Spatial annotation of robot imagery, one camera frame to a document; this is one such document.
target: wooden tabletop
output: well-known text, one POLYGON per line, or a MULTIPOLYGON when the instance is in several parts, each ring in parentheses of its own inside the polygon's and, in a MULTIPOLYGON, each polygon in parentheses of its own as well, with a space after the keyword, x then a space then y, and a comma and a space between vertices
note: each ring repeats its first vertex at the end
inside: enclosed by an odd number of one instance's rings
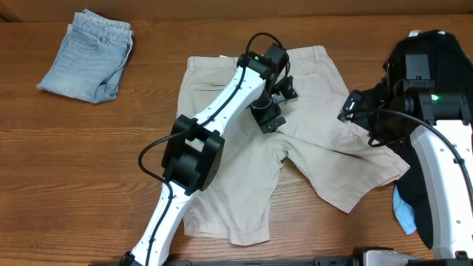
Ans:
MULTIPOLYGON (((169 134, 189 56, 238 56, 265 31, 289 49, 325 46, 349 89, 372 88, 410 30, 451 32, 473 58, 473 15, 133 21, 135 51, 118 98, 94 105, 35 87, 67 24, 0 24, 0 265, 112 262, 134 247, 161 188, 138 168, 137 156, 169 134)), ((268 44, 261 38, 253 49, 268 44)), ((145 163, 160 172, 162 153, 157 147, 145 163)), ((345 214, 287 161, 270 202, 270 241, 240 247, 184 236, 181 225, 171 257, 307 259, 364 245, 432 257, 417 233, 406 236, 396 221, 392 190, 371 191, 345 214)))

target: blue cloth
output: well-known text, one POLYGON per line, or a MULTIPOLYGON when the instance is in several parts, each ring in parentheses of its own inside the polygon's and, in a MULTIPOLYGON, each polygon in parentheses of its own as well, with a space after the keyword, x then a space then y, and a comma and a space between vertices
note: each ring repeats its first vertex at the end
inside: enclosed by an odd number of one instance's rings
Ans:
POLYGON ((132 35, 129 23, 76 13, 38 88, 91 103, 116 99, 132 35))
POLYGON ((415 226, 414 209, 401 198, 397 186, 394 187, 394 193, 392 195, 392 207, 404 232, 408 235, 414 233, 417 229, 417 226, 415 226))

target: black cable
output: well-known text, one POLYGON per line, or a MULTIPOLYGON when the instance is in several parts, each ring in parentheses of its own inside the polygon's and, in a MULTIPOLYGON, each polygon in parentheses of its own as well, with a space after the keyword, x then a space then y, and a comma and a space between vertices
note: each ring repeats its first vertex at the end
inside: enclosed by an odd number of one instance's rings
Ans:
POLYGON ((422 121, 420 119, 417 119, 416 117, 404 114, 402 112, 389 110, 389 109, 354 109, 354 110, 350 110, 347 113, 345 113, 344 119, 346 119, 348 121, 361 119, 359 117, 347 117, 348 115, 355 114, 357 112, 369 112, 369 114, 375 114, 375 113, 380 112, 380 113, 385 113, 385 114, 401 116, 401 117, 404 117, 406 119, 409 119, 409 120, 412 120, 416 123, 421 124, 422 126, 426 127, 428 130, 430 130, 432 133, 434 133, 438 138, 440 138, 445 143, 445 145, 449 148, 449 150, 453 153, 453 156, 455 157, 456 163, 460 166, 460 169, 463 173, 463 178, 465 179, 466 188, 467 188, 468 193, 469 193, 470 206, 471 206, 472 212, 473 212, 473 185, 472 185, 472 181, 470 180, 470 177, 468 175, 468 171, 466 170, 465 160, 462 159, 460 154, 458 154, 457 149, 450 143, 450 141, 445 136, 443 136, 442 133, 440 133, 433 126, 430 126, 428 123, 425 123, 424 121, 422 121))
MULTIPOLYGON (((138 156, 138 165, 140 166, 140 169, 147 173, 148 175, 156 178, 157 180, 161 181, 162 183, 164 183, 164 185, 166 185, 168 187, 168 190, 169 190, 169 201, 167 202, 164 210, 163 210, 163 214, 161 214, 161 217, 159 218, 159 220, 157 221, 157 224, 156 226, 154 227, 154 230, 151 234, 151 238, 149 239, 149 246, 148 246, 148 252, 146 254, 146 263, 145 263, 145 266, 148 266, 149 264, 149 257, 151 255, 151 249, 152 249, 152 246, 153 246, 153 242, 154 242, 154 237, 156 236, 156 232, 157 232, 157 229, 159 228, 161 222, 163 221, 164 219, 164 216, 166 215, 166 213, 168 212, 168 209, 169 209, 169 206, 171 206, 171 201, 172 201, 172 198, 173 198, 173 191, 172 191, 172 187, 169 185, 168 182, 165 181, 164 178, 158 176, 157 174, 151 172, 150 170, 146 169, 146 167, 143 165, 143 156, 144 154, 149 151, 151 148, 155 147, 156 145, 159 145, 161 143, 164 143, 170 139, 173 139, 173 138, 176 138, 176 137, 180 137, 182 135, 185 135, 185 134, 190 134, 192 130, 196 130, 197 128, 199 127, 202 127, 202 126, 205 126, 207 125, 208 123, 210 123, 226 106, 227 104, 231 101, 231 99, 235 96, 235 94, 239 91, 239 88, 241 87, 243 81, 245 80, 245 73, 246 73, 246 66, 247 66, 247 62, 246 62, 246 59, 248 58, 248 53, 250 52, 250 46, 251 46, 251 43, 253 42, 253 40, 260 36, 260 35, 266 35, 266 36, 269 36, 271 37, 281 48, 284 48, 281 44, 281 42, 276 38, 274 37, 273 35, 271 35, 270 33, 257 33, 255 35, 253 35, 251 38, 250 38, 250 41, 248 41, 248 44, 246 46, 246 49, 245 49, 245 60, 243 61, 244 65, 243 65, 243 71, 242 71, 242 77, 239 79, 239 82, 238 84, 236 85, 235 87, 235 90, 231 93, 231 95, 228 97, 228 99, 211 115, 208 117, 207 120, 205 120, 203 123, 201 124, 198 124, 197 126, 195 126, 194 128, 190 128, 188 130, 185 130, 183 132, 179 132, 179 133, 176 133, 176 134, 172 134, 172 135, 169 135, 167 137, 164 137, 162 139, 159 139, 159 140, 156 140, 154 141, 153 143, 150 143, 149 145, 147 145, 147 147, 145 147, 140 155, 138 156)), ((290 63, 289 61, 287 62, 287 65, 286 65, 286 75, 289 73, 289 69, 290 69, 290 63)))

